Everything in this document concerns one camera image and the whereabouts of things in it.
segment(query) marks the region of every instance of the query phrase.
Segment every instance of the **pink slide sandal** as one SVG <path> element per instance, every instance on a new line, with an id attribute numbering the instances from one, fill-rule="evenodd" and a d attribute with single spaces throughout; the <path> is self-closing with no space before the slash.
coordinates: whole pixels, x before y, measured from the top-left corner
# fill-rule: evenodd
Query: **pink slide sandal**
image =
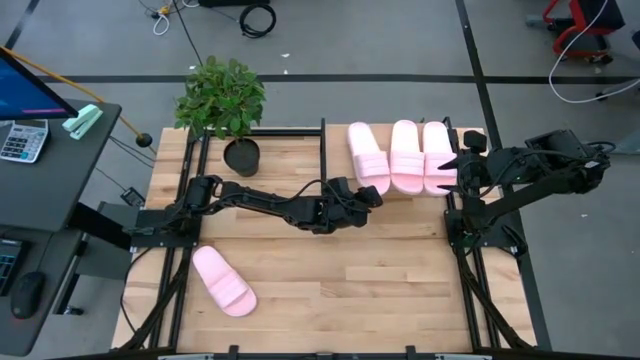
<path id="1" fill-rule="evenodd" d="M 256 294 L 211 246 L 203 246 L 193 254 L 193 265 L 209 294 L 229 316 L 245 316 L 258 304 Z"/>
<path id="2" fill-rule="evenodd" d="M 424 189 L 424 154 L 420 151 L 418 126 L 400 120 L 391 134 L 391 182 L 398 191 L 418 195 Z"/>
<path id="3" fill-rule="evenodd" d="M 347 131 L 349 148 L 353 157 L 356 178 L 362 186 L 375 186 L 378 194 L 389 191 L 389 160 L 387 153 L 380 151 L 369 125 L 356 122 Z"/>
<path id="4" fill-rule="evenodd" d="M 455 185 L 457 170 L 439 170 L 456 158 L 451 149 L 447 127 L 438 121 L 428 122 L 422 130 L 422 148 L 425 153 L 424 187 L 433 196 L 445 196 L 449 190 L 440 189 L 438 185 Z"/>

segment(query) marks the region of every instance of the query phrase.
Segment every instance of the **monitor screen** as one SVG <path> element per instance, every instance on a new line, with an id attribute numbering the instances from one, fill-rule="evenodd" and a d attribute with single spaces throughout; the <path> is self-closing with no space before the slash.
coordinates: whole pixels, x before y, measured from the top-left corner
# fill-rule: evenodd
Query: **monitor screen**
<path id="1" fill-rule="evenodd" d="M 40 79 L 0 50 L 0 120 L 77 116 L 75 110 Z"/>

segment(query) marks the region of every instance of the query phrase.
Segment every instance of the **wooden tabletop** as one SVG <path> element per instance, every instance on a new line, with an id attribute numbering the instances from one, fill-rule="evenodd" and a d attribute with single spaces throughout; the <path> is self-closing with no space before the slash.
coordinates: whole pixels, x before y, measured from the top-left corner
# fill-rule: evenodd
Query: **wooden tabletop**
<path id="1" fill-rule="evenodd" d="M 327 126 L 328 178 L 346 176 L 356 189 L 346 125 Z M 372 125 L 388 149 L 391 125 Z M 458 129 L 462 133 L 469 129 Z M 164 129 L 147 195 L 148 208 L 175 199 L 187 134 Z M 318 137 L 260 137 L 258 174 L 241 178 L 222 161 L 226 142 L 212 140 L 206 174 L 282 196 L 320 176 Z M 194 151 L 192 174 L 200 148 Z M 307 194 L 318 193 L 312 187 Z M 489 198 L 496 198 L 497 193 Z M 195 269 L 187 285 L 179 352 L 419 352 L 471 350 L 456 260 L 446 240 L 444 198 L 390 191 L 363 228 L 313 235 L 283 220 L 243 209 L 203 219 L 200 245 L 215 247 L 249 282 L 258 307 L 244 318 L 223 314 Z M 518 334 L 535 343 L 516 261 L 483 249 L 492 298 Z M 179 262 L 177 251 L 175 263 Z M 165 250 L 153 249 L 131 270 L 124 305 L 139 326 L 156 302 Z M 168 308 L 160 344 L 166 344 Z M 484 316 L 476 301 L 483 344 Z M 122 314 L 113 346 L 131 336 Z"/>

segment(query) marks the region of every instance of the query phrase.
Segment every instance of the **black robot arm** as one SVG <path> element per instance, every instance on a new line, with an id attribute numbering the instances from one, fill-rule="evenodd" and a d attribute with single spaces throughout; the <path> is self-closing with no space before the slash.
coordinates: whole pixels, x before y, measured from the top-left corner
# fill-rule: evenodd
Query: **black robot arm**
<path id="1" fill-rule="evenodd" d="M 481 155 L 486 137 L 465 133 L 469 148 L 441 169 L 457 169 L 456 186 L 443 187 L 462 195 L 466 230 L 481 231 L 498 217 L 553 194 L 584 194 L 595 189 L 610 167 L 601 146 L 582 144 L 571 130 L 558 130 L 525 141 L 526 148 L 506 148 Z M 525 185 L 486 204 L 481 198 L 496 186 Z"/>
<path id="2" fill-rule="evenodd" d="M 314 183 L 322 184 L 322 195 L 303 196 L 301 193 Z M 211 197 L 218 200 L 211 202 Z M 327 182 L 314 180 L 291 198 L 253 190 L 232 181 L 222 181 L 218 176 L 198 176 L 189 181 L 184 201 L 178 202 L 171 224 L 177 231 L 184 231 L 191 219 L 213 215 L 228 207 L 239 207 L 281 217 L 288 224 L 314 234 L 331 234 L 336 229 L 367 224 L 371 208 L 382 205 L 382 198 L 375 187 L 349 190 L 345 177 Z"/>

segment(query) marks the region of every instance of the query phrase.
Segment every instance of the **mint green stapler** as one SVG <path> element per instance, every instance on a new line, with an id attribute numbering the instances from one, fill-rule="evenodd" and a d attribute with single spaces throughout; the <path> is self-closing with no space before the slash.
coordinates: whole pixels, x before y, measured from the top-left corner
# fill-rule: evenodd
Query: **mint green stapler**
<path id="1" fill-rule="evenodd" d="M 62 127 L 71 133 L 71 137 L 80 140 L 91 126 L 102 116 L 103 111 L 95 105 L 87 105 L 78 111 L 78 117 L 69 118 Z"/>

